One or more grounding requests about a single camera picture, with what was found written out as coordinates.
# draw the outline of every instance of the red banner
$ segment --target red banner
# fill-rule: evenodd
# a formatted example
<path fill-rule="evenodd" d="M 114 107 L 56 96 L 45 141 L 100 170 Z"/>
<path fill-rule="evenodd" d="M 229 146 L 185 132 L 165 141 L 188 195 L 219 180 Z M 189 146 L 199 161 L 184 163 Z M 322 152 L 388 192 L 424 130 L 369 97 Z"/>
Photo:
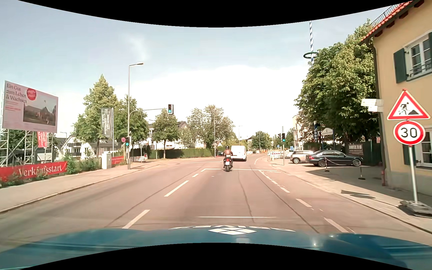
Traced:
<path fill-rule="evenodd" d="M 48 133 L 47 132 L 37 132 L 37 146 L 39 148 L 47 148 L 48 147 Z"/>
<path fill-rule="evenodd" d="M 120 164 L 124 160 L 124 156 L 112 156 L 111 165 Z"/>
<path fill-rule="evenodd" d="M 28 179 L 36 177 L 38 174 L 55 175 L 66 172 L 68 162 L 52 162 L 44 164 L 29 164 L 14 167 L 0 167 L 0 180 L 3 182 L 8 181 L 8 177 L 15 174 Z"/>

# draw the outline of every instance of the blue car hood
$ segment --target blue car hood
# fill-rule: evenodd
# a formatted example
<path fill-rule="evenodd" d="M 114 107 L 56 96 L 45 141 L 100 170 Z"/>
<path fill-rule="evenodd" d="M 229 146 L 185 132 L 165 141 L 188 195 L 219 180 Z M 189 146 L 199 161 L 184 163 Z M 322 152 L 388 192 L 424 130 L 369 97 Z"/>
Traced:
<path fill-rule="evenodd" d="M 105 251 L 191 243 L 241 243 L 314 249 L 415 270 L 432 269 L 432 247 L 415 242 L 365 234 L 308 234 L 241 225 L 73 232 L 1 252 L 0 269 L 31 267 Z"/>

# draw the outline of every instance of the white van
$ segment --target white van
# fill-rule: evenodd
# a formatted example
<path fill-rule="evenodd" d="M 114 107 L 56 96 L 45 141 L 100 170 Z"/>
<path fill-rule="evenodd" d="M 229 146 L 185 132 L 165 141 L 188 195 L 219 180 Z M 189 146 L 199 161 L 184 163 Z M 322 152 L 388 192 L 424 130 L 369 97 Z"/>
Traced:
<path fill-rule="evenodd" d="M 246 146 L 244 145 L 231 145 L 231 152 L 233 152 L 233 160 L 246 161 Z"/>

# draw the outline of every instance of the curb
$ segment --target curb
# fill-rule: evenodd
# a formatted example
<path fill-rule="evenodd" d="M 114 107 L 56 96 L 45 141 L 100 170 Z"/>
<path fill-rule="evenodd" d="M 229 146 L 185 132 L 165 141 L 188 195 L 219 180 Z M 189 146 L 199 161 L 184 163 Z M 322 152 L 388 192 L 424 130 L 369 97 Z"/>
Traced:
<path fill-rule="evenodd" d="M 29 204 L 33 204 L 35 202 L 46 200 L 46 199 L 49 199 L 51 197 L 54 197 L 54 196 L 57 196 L 57 195 L 60 195 L 60 194 L 68 193 L 68 192 L 71 192 L 71 191 L 74 191 L 74 190 L 77 190 L 77 189 L 80 189 L 80 188 L 83 188 L 83 187 L 88 187 L 88 186 L 92 186 L 92 185 L 95 185 L 95 184 L 99 184 L 101 182 L 105 182 L 105 181 L 108 181 L 108 180 L 111 180 L 111 179 L 114 179 L 114 178 L 118 178 L 118 177 L 121 177 L 123 175 L 129 175 L 129 174 L 132 174 L 132 173 L 135 173 L 135 172 L 139 172 L 139 171 L 142 171 L 142 170 L 145 170 L 145 169 L 153 168 L 153 167 L 156 167 L 156 166 L 159 166 L 159 164 L 156 164 L 156 165 L 151 166 L 151 167 L 143 168 L 143 169 L 140 169 L 140 170 L 130 171 L 129 173 L 123 173 L 123 174 L 120 174 L 120 175 L 117 175 L 117 176 L 114 176 L 114 177 L 111 177 L 111 178 L 108 178 L 108 179 L 105 179 L 105 180 L 101 180 L 101 181 L 97 181 L 97 182 L 93 182 L 93 183 L 87 183 L 87 184 L 84 184 L 84 185 L 81 185 L 81 186 L 77 186 L 77 187 L 73 187 L 73 188 L 70 188 L 70 189 L 67 189 L 67 190 L 64 190 L 64 191 L 61 191 L 61 192 L 53 193 L 53 194 L 50 194 L 50 195 L 46 195 L 44 197 L 40 197 L 40 198 L 37 198 L 37 199 L 34 199 L 34 200 L 23 202 L 21 204 L 18 204 L 18 205 L 11 206 L 9 208 L 0 210 L 0 214 L 3 214 L 3 213 L 6 213 L 6 212 L 9 212 L 9 211 L 21 208 L 21 207 L 29 205 Z"/>
<path fill-rule="evenodd" d="M 322 190 L 324 190 L 324 191 L 327 191 L 327 190 L 325 190 L 323 187 L 321 187 L 321 186 L 319 186 L 319 185 L 317 185 L 317 184 L 315 184 L 315 183 L 312 183 L 312 182 L 310 182 L 310 181 L 304 180 L 303 178 L 300 178 L 300 177 L 298 177 L 298 176 L 296 176 L 296 175 L 293 175 L 293 174 L 291 174 L 291 173 L 289 173 L 289 172 L 286 172 L 286 171 L 284 171 L 284 170 L 282 170 L 282 169 L 279 169 L 279 168 L 277 168 L 277 167 L 274 167 L 273 165 L 271 165 L 271 167 L 273 167 L 274 169 L 277 169 L 277 170 L 283 171 L 284 173 L 286 173 L 286 174 L 288 174 L 288 175 L 295 176 L 295 177 L 297 177 L 298 179 L 301 179 L 302 181 L 305 181 L 305 182 L 307 182 L 307 183 L 309 183 L 309 184 L 311 184 L 311 185 L 314 185 L 315 187 L 318 187 L 319 189 L 322 189 Z M 339 195 L 339 196 L 341 196 L 341 197 L 343 197 L 343 198 L 346 198 L 346 199 L 348 199 L 348 200 L 351 200 L 351 201 L 353 201 L 353 202 L 356 202 L 356 203 L 358 203 L 358 204 L 360 204 L 360 205 L 364 205 L 364 206 L 366 206 L 366 207 L 368 207 L 368 208 L 370 208 L 370 209 L 373 209 L 373 210 L 378 211 L 378 212 L 380 212 L 380 213 L 382 213 L 382 214 L 385 214 L 386 216 L 390 216 L 390 217 L 392 217 L 392 218 L 394 218 L 394 219 L 397 219 L 397 220 L 399 220 L 399 221 L 401 221 L 401 222 L 403 222 L 403 223 L 405 223 L 405 224 L 408 224 L 408 225 L 410 225 L 410 226 L 413 226 L 413 227 L 415 227 L 415 228 L 417 228 L 417 229 L 419 229 L 419 230 L 422 230 L 422 231 L 427 232 L 427 233 L 429 233 L 429 234 L 432 235 L 432 231 L 431 231 L 431 230 L 424 229 L 423 227 L 420 227 L 420 226 L 418 226 L 418 225 L 412 224 L 411 222 L 405 221 L 405 220 L 403 220 L 403 219 L 401 219 L 401 218 L 399 218 L 399 217 L 393 216 L 392 214 L 388 214 L 387 212 L 381 211 L 381 210 L 379 210 L 379 209 L 377 209 L 377 208 L 375 208 L 375 207 L 373 207 L 373 206 L 363 204 L 363 203 L 361 203 L 361 202 L 359 202 L 359 201 L 357 201 L 357 200 L 353 200 L 353 199 L 351 199 L 351 198 L 349 198 L 349 197 L 346 197 L 346 196 L 343 196 L 343 195 L 341 195 L 341 194 L 339 194 L 339 193 L 336 193 L 336 192 L 331 192 L 331 193 L 337 194 L 337 195 Z"/>

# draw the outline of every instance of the asphalt road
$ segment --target asphalt road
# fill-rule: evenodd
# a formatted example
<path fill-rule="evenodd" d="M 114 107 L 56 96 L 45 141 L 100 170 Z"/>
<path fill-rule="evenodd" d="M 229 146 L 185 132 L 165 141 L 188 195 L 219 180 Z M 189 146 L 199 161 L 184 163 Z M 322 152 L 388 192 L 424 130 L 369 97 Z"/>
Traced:
<path fill-rule="evenodd" d="M 266 155 L 175 160 L 0 215 L 0 252 L 96 228 L 137 230 L 246 225 L 308 233 L 357 233 L 432 246 L 432 235 L 277 171 Z"/>

